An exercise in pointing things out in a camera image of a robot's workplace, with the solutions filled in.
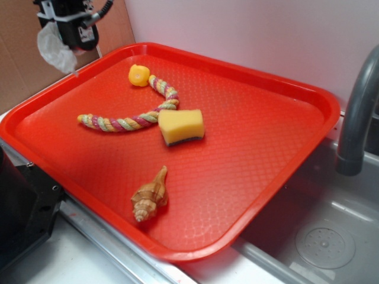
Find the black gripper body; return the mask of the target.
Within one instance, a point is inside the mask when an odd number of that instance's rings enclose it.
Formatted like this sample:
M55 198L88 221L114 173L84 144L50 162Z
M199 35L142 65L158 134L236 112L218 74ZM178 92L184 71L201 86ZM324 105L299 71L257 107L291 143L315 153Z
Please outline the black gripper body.
M38 7L37 17L41 27L56 24L58 37L73 51L91 51L99 42L96 26L83 28L89 19L91 1L33 1Z

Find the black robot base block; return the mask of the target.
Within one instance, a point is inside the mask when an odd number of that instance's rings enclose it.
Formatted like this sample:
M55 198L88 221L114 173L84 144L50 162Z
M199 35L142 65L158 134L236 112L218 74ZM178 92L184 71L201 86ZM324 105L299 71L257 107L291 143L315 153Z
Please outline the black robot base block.
M16 166L1 150L1 271L50 238L62 196L41 168Z

